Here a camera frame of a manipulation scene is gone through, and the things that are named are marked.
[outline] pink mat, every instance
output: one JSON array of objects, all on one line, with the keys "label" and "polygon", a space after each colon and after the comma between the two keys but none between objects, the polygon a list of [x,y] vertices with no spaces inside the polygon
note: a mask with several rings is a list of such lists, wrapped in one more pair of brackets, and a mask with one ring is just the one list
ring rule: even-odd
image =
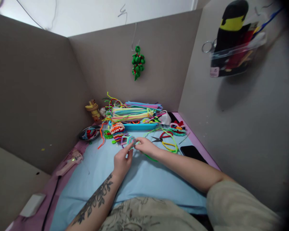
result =
[{"label": "pink mat", "polygon": [[[180,114],[178,112],[174,112],[173,114],[179,121],[184,122],[184,120],[182,119],[182,117],[180,116]],[[220,170],[218,165],[215,163],[215,161],[209,155],[207,150],[200,143],[200,141],[195,136],[195,134],[192,132],[192,130],[188,127],[188,125],[185,122],[184,122],[184,124],[186,125],[188,132],[190,132],[188,138],[193,143],[193,145],[198,149],[198,151],[203,156],[203,158],[208,162],[209,165]],[[89,144],[87,142],[79,141],[75,145],[74,148],[78,149],[83,154],[88,145]],[[51,179],[48,181],[48,183],[44,187],[44,190],[42,191],[42,193],[46,194],[46,198],[43,201],[43,203],[41,204],[37,213],[34,216],[27,218],[27,219],[25,219],[21,216],[18,216],[15,219],[15,221],[13,222],[12,228],[7,229],[6,231],[8,231],[8,230],[10,230],[10,231],[41,230],[45,214],[47,212],[49,203],[51,202],[51,198],[52,198],[52,195],[54,193],[54,189],[55,189],[55,186],[57,183],[57,176],[55,175],[55,172],[60,170],[64,165],[65,165],[65,161],[62,161],[62,163],[55,169]],[[48,213],[47,221],[45,224],[45,231],[48,231],[51,227],[51,223],[53,221],[53,216],[55,213],[55,209],[56,209],[56,205],[57,205],[59,196],[60,196],[61,192],[63,191],[64,187],[66,186],[66,184],[68,183],[68,181],[69,181],[71,175],[73,174],[76,166],[77,165],[74,165],[59,181],[58,188],[57,188],[56,194],[55,194],[53,202],[52,202],[52,206],[51,206],[49,213]]]},{"label": "pink mat", "polygon": [[[74,148],[78,149],[82,154],[85,152],[87,146],[89,143],[84,141],[79,141]],[[32,230],[41,230],[42,224],[44,221],[45,214],[47,212],[49,203],[51,202],[52,195],[54,193],[54,189],[57,183],[57,176],[56,172],[60,170],[65,165],[65,161],[63,161],[53,172],[53,175],[51,179],[48,181],[48,183],[45,185],[44,190],[42,193],[46,194],[45,200],[42,202],[40,208],[38,209],[37,213],[29,218],[24,218],[22,216],[18,216],[15,221],[13,222],[13,226],[10,229],[10,231],[32,231]],[[49,210],[46,224],[45,224],[45,231],[49,230],[51,227],[51,223],[53,220],[53,216],[55,213],[56,205],[59,199],[59,196],[68,183],[71,175],[73,174],[75,168],[77,165],[74,165],[63,177],[61,177],[56,194],[54,195],[54,199],[52,202],[52,206]]]},{"label": "pink mat", "polygon": [[196,137],[196,135],[192,132],[192,130],[189,128],[189,126],[185,123],[185,121],[182,119],[182,117],[180,116],[180,114],[178,112],[173,112],[173,115],[179,120],[179,121],[183,121],[186,129],[187,129],[187,134],[189,134],[188,138],[190,139],[190,141],[193,143],[193,145],[196,147],[196,149],[199,151],[199,153],[201,154],[201,156],[206,160],[206,162],[208,162],[209,165],[211,165],[212,167],[220,170],[220,168],[218,167],[218,165],[216,164],[216,162],[213,160],[213,158],[210,156],[210,154],[208,153],[208,151],[205,149],[205,147],[200,143],[200,141],[198,140],[198,138]]}]

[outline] smartphone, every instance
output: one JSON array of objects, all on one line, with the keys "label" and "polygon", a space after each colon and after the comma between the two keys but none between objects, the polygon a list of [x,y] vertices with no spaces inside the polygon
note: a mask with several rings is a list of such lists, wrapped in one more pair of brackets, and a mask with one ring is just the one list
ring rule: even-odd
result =
[{"label": "smartphone", "polygon": [[200,160],[204,163],[208,163],[206,162],[206,160],[201,156],[201,154],[199,153],[199,151],[196,149],[195,146],[183,146],[180,148],[182,154],[184,156],[187,156],[187,157],[190,157],[190,158],[194,158],[194,159],[197,159],[197,160]]}]

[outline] clear plastic pocket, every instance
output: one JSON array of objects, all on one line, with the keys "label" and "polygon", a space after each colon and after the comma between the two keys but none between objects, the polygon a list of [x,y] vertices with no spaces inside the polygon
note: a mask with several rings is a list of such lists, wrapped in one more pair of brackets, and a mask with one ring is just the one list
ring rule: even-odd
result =
[{"label": "clear plastic pocket", "polygon": [[252,62],[258,47],[266,43],[266,34],[262,32],[249,43],[231,49],[214,52],[212,44],[210,76],[213,78],[244,73]]}]

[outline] blue cloth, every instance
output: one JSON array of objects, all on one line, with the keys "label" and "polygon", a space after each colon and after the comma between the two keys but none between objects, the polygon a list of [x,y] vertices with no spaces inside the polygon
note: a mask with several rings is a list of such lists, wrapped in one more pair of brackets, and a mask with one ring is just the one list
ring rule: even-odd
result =
[{"label": "blue cloth", "polygon": [[[142,137],[146,132],[129,132],[134,137]],[[162,131],[148,134],[159,137]],[[180,143],[185,137],[174,136]],[[78,214],[87,200],[113,171],[113,157],[122,148],[112,144],[113,139],[106,140],[98,150],[102,139],[96,139],[84,153],[84,161],[73,172],[69,182],[62,191],[54,213],[50,231],[65,230]],[[165,138],[166,143],[173,143],[172,138]],[[155,142],[165,149],[161,142]],[[180,146],[192,145],[187,138]],[[155,197],[171,200],[189,213],[206,214],[206,198],[188,182],[167,169],[159,162],[154,162],[134,150],[132,166],[127,173],[114,201],[114,206],[134,197]]]}]

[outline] tattoo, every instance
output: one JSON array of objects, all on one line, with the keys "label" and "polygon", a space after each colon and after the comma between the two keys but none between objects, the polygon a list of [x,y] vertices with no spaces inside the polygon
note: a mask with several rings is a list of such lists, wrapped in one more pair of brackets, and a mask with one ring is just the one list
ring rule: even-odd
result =
[{"label": "tattoo", "polygon": [[85,213],[87,212],[87,218],[92,213],[92,207],[96,207],[96,204],[98,203],[98,208],[104,204],[105,200],[103,196],[106,195],[107,191],[110,191],[110,185],[112,184],[112,181],[109,181],[112,178],[112,174],[110,174],[107,179],[101,184],[101,186],[95,191],[95,193],[90,197],[90,199],[87,201],[87,203],[84,205],[84,207],[80,210],[80,212],[76,215],[76,217],[73,220],[73,224],[75,223],[81,223],[85,219]]}]

